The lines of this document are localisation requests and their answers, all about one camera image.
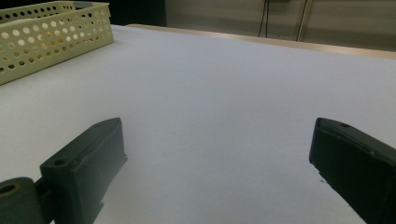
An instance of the table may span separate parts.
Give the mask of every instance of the table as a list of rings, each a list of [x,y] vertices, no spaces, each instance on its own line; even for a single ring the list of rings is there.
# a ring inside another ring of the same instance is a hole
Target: table
[[[309,164],[317,117],[396,147],[391,58],[112,26],[115,43],[0,86],[3,180],[121,117],[96,224],[363,223]]]

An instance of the white tabletop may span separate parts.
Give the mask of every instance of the white tabletop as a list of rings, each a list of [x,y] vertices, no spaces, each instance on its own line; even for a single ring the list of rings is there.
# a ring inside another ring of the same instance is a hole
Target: white tabletop
[[[396,62],[113,26],[115,43],[0,86],[0,174],[121,117],[96,224],[363,223],[308,162],[317,117],[396,147]]]

